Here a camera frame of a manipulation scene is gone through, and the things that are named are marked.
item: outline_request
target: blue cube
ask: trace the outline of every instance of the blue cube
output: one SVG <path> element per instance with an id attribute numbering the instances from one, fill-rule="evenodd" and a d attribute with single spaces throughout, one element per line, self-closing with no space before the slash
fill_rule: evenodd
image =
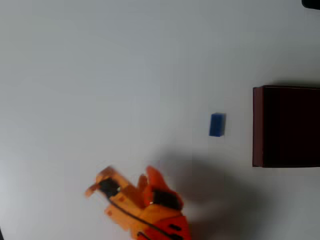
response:
<path id="1" fill-rule="evenodd" d="M 209 136 L 221 137 L 225 134 L 226 115 L 224 113 L 214 113 L 211 115 Z"/>

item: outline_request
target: black cable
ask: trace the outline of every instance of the black cable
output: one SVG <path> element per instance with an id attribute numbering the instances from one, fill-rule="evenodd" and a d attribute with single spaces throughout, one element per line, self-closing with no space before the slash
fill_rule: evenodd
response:
<path id="1" fill-rule="evenodd" d="M 107 197 L 106 199 L 109 201 L 109 203 L 110 203 L 111 205 L 113 205 L 114 207 L 116 207 L 117 209 L 119 209 L 121 212 L 123 212 L 124 214 L 128 215 L 129 217 L 131 217 L 131 218 L 139 221 L 140 223 L 143 223 L 143 224 L 149 226 L 150 228 L 152 228 L 152 229 L 158 231 L 159 233 L 165 235 L 167 238 L 169 238 L 169 239 L 171 239 L 171 240 L 175 240 L 169 233 L 161 230 L 160 228 L 158 228 L 157 226 L 153 225 L 152 223 L 147 222 L 147 221 L 145 221 L 145 220 L 143 220 L 143 219 L 141 219 L 141 218 L 133 215 L 132 213 L 124 210 L 124 209 L 123 209 L 122 207 L 120 207 L 118 204 L 116 204 L 115 202 L 113 202 L 110 198 Z"/>
<path id="2" fill-rule="evenodd" d="M 147 240 L 151 240 L 147 235 L 145 235 L 143 232 L 138 232 L 138 236 L 140 236 L 140 235 L 142 235 L 142 236 L 144 236 L 144 238 L 145 239 L 147 239 Z"/>

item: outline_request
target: orange plastic part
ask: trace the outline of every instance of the orange plastic part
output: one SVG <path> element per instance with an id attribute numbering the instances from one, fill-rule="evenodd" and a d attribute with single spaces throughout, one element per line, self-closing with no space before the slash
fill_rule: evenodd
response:
<path id="1" fill-rule="evenodd" d="M 177 235 L 177 239 L 190 240 L 190 232 L 186 217 L 181 213 L 183 201 L 180 196 L 172 191 L 166 184 L 161 173 L 155 168 L 148 166 L 146 169 L 147 177 L 142 174 L 139 178 L 137 187 L 133 186 L 114 168 L 107 167 L 96 176 L 96 183 L 89 187 L 85 192 L 90 197 L 100 188 L 100 182 L 112 178 L 120 186 L 120 191 L 110 200 L 130 214 L 144 220 L 169 235 Z M 153 203 L 153 191 L 170 193 L 177 197 L 179 210 Z M 114 205 L 110 205 L 104 213 L 115 223 L 120 225 L 123 230 L 130 230 L 131 237 L 138 240 L 166 240 L 170 239 L 159 231 L 151 228 L 145 223 L 134 219 L 125 214 Z"/>

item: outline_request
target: brown box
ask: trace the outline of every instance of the brown box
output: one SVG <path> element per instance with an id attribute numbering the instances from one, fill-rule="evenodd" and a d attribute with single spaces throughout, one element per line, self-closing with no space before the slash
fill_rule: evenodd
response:
<path id="1" fill-rule="evenodd" d="M 320 167 L 320 88 L 253 88 L 252 165 Z"/>

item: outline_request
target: white table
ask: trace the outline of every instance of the white table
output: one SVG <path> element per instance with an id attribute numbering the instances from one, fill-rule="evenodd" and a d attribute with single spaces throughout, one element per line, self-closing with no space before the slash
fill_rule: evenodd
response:
<path id="1" fill-rule="evenodd" d="M 159 167 L 195 240 L 314 240 L 320 170 L 252 168 L 252 88 L 320 83 L 300 0 L 7 0 L 0 7 L 5 240 L 127 240 L 85 199 L 112 164 Z M 225 137 L 208 137 L 226 113 Z M 306 114 L 303 109 L 298 113 Z"/>

